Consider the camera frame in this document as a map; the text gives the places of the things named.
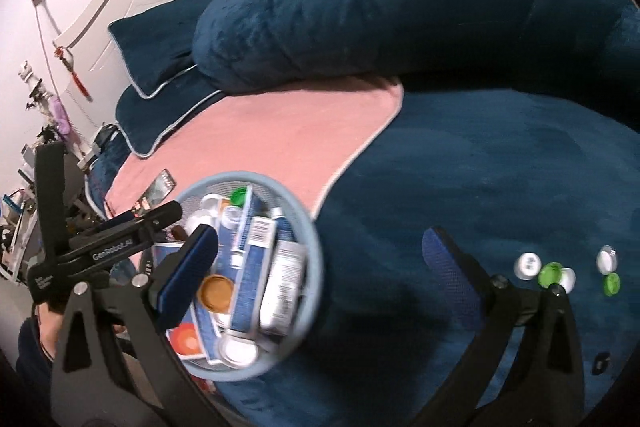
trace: green cap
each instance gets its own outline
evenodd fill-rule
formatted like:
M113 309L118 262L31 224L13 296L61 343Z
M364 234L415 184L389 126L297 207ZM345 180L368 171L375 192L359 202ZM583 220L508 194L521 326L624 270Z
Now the green cap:
M604 278L604 295L611 297L620 291L620 275L611 272Z
M229 200L234 206L242 208L244 206L244 198L246 197L246 187L238 187L231 193Z
M562 265L560 263L548 263L542 267L538 274L538 284L543 288L549 288L552 284L558 284L562 279Z

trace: plush fabric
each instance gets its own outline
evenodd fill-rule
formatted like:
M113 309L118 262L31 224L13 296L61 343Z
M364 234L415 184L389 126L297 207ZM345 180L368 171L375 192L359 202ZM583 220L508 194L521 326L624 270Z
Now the plush fabric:
M640 136L572 102L510 90L405 92L402 110L336 182L316 220L324 311L308 341L260 378L217 387L260 427L397 427L427 402L471 333L452 318L420 251L447 229L489 273L525 251L572 267L586 408L640 339ZM604 296L595 254L620 254ZM483 401L513 361L515 335ZM610 351L606 374L590 373Z
M153 98L141 98L127 87L116 106L116 121L131 152L148 158L176 128L222 98L209 78L191 69Z
M616 64L637 70L638 28L631 0L213 0L193 58L229 94L452 68L620 84Z
M193 66L193 32L210 1L174 0L109 25L140 97L152 98Z
M306 80L273 92L226 97L185 124L151 158L131 155L106 200L115 214L129 210L162 169L176 182L174 196L216 172L254 171L285 184L317 215L338 176L402 104L396 80L347 77L331 86Z

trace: barcode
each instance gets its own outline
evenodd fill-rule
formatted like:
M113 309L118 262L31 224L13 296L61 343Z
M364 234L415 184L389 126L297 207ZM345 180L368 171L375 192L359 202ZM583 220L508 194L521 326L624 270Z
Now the barcode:
M276 222L266 217L254 217L251 220L251 228L249 229L248 245L256 247L269 248L273 242L273 236L276 230Z

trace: human hand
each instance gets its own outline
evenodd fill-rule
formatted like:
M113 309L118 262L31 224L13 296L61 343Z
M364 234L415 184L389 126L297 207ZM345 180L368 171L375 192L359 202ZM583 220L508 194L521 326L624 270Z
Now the human hand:
M49 308L47 303L40 304L37 308L38 325L40 328L40 345L51 360L56 357L56 345L60 330L62 329L61 315ZM114 325L113 331L116 334L124 333L127 328L124 326Z

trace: blue pillow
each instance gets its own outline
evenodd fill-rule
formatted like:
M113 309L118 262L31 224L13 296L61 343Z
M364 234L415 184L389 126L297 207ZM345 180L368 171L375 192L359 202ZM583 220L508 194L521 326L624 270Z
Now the blue pillow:
M193 58L228 94L295 78L452 68L574 83L600 74L615 84L620 74L598 60L603 50L620 58L638 47L637 20L613 49L607 46L630 6L631 0L213 0L198 22Z
M180 126L224 96L210 78L192 69L152 99L140 98L127 87L116 106L116 122L131 152L148 158Z
M109 26L142 98L153 98L190 67L198 17L211 0L174 0Z

